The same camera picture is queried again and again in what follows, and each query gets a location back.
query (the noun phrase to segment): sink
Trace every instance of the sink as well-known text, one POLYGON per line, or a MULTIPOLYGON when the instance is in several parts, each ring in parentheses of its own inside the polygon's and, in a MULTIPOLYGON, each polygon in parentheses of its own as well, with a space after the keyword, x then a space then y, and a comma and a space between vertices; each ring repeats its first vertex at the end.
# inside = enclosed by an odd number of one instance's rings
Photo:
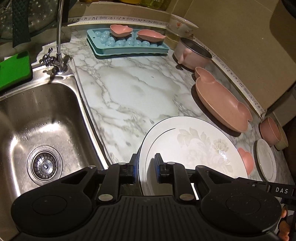
POLYGON ((89 165, 104 169, 100 142, 73 73, 33 70, 33 80, 0 96, 0 240, 18 231, 13 201, 89 165))

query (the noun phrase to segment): teal tray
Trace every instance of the teal tray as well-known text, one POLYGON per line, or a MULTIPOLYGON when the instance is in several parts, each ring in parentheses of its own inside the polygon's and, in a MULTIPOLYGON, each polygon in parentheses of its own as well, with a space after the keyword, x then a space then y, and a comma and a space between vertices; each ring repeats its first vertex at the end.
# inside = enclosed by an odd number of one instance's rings
POLYGON ((109 28, 89 29, 87 30, 87 42, 94 54, 100 58, 113 55, 159 55, 168 53, 170 48, 165 43, 144 41, 138 37, 138 31, 139 29, 134 29, 129 36, 116 38, 112 36, 109 28))

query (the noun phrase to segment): large white plate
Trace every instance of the large white plate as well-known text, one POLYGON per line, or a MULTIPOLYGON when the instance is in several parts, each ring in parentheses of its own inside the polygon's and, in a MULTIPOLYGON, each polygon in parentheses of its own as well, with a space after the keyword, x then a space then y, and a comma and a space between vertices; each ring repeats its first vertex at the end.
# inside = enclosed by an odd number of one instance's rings
POLYGON ((220 130, 206 121, 175 116, 157 123, 147 133, 139 152, 139 180, 144 195, 170 195, 171 185, 158 184, 154 156, 181 163, 188 169, 205 165, 230 177, 248 178, 237 149, 220 130))
POLYGON ((261 173, 268 182, 276 180, 276 161, 267 142, 263 139, 257 141, 257 160, 261 173))

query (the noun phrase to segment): drain strainer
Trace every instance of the drain strainer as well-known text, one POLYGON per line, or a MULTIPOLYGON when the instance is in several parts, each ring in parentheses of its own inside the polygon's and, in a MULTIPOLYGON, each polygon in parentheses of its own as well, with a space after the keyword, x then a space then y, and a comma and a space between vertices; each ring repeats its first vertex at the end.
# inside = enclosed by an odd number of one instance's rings
POLYGON ((37 185, 44 185, 60 178, 62 169, 62 158, 51 146, 38 146, 28 156, 27 171, 37 185))

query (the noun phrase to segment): sponge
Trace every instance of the sponge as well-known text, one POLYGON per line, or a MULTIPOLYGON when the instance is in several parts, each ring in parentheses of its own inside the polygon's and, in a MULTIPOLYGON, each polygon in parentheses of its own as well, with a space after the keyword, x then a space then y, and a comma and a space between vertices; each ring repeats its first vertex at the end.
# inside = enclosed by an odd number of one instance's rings
POLYGON ((29 52, 16 54, 0 63, 0 91, 32 77, 29 52))

